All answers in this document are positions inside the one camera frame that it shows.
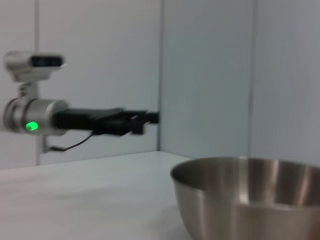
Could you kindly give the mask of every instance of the white wall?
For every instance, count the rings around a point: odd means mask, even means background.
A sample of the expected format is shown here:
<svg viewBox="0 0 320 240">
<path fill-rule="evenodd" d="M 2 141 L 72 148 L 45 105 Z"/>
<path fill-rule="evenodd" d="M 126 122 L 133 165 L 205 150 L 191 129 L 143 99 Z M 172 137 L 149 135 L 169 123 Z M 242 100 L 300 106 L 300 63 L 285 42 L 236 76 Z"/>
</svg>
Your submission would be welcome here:
<svg viewBox="0 0 320 240">
<path fill-rule="evenodd" d="M 252 0 L 166 0 L 161 148 L 245 156 Z"/>
<path fill-rule="evenodd" d="M 158 110 L 159 0 L 41 0 L 40 50 L 62 53 L 67 66 L 41 83 L 43 98 L 77 108 Z M 89 133 L 50 137 L 71 146 Z M 66 153 L 41 155 L 41 164 L 154 151 L 157 127 L 144 136 L 99 136 Z"/>
<path fill-rule="evenodd" d="M 34 0 L 0 1 L 0 59 L 10 50 L 34 49 Z M 18 95 L 0 61 L 0 105 Z M 36 165 L 36 139 L 33 136 L 0 132 L 0 169 Z"/>
<path fill-rule="evenodd" d="M 320 1 L 257 0 L 252 155 L 320 163 Z"/>
</svg>

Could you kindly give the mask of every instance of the silver cylindrical joint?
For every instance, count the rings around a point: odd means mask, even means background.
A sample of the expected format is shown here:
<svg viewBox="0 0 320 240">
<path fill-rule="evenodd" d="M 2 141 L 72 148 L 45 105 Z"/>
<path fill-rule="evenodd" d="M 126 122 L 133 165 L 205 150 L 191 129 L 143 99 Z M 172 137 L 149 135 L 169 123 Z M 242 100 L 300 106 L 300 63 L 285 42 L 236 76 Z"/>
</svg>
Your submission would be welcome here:
<svg viewBox="0 0 320 240">
<path fill-rule="evenodd" d="M 64 100 L 33 99 L 22 97 L 12 100 L 4 112 L 4 125 L 9 131 L 32 135 L 62 136 L 67 130 L 53 126 L 53 115 L 69 108 Z"/>
</svg>

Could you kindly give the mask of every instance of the black cable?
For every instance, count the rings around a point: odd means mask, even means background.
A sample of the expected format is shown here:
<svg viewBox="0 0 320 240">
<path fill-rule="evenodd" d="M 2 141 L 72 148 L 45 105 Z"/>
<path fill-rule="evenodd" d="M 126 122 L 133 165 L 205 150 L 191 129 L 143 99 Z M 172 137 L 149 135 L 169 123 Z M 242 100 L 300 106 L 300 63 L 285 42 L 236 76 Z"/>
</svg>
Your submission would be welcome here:
<svg viewBox="0 0 320 240">
<path fill-rule="evenodd" d="M 73 149 L 75 147 L 78 147 L 79 145 L 85 143 L 86 141 L 88 141 L 94 134 L 91 133 L 86 139 L 82 140 L 81 142 L 75 144 L 75 145 L 72 145 L 72 146 L 69 146 L 67 148 L 63 148 L 63 147 L 59 147 L 59 146 L 52 146 L 49 148 L 49 151 L 54 151 L 54 152 L 65 152 L 65 151 L 68 151 L 70 149 Z"/>
</svg>

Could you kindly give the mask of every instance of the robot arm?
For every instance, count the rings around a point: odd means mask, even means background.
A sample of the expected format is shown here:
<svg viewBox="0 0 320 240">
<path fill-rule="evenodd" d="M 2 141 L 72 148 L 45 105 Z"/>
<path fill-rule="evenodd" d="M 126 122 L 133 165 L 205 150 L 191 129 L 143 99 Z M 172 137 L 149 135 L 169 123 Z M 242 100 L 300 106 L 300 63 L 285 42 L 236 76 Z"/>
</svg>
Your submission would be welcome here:
<svg viewBox="0 0 320 240">
<path fill-rule="evenodd" d="M 146 123 L 158 124 L 159 113 L 113 109 L 74 109 L 65 100 L 38 98 L 37 82 L 65 66 L 63 56 L 52 53 L 12 51 L 4 59 L 19 96 L 0 112 L 2 129 L 19 134 L 62 136 L 68 130 L 86 130 L 91 135 L 143 135 Z"/>
</svg>

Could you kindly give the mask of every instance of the table surface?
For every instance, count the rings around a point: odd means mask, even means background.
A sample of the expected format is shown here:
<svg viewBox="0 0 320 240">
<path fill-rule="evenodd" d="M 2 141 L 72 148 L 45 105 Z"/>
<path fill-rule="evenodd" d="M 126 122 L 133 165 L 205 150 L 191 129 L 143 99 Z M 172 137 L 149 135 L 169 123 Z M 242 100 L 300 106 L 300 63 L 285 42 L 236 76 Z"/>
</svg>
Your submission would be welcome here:
<svg viewBox="0 0 320 240">
<path fill-rule="evenodd" d="M 146 152 L 0 171 L 3 240 L 190 240 L 170 169 Z"/>
</svg>

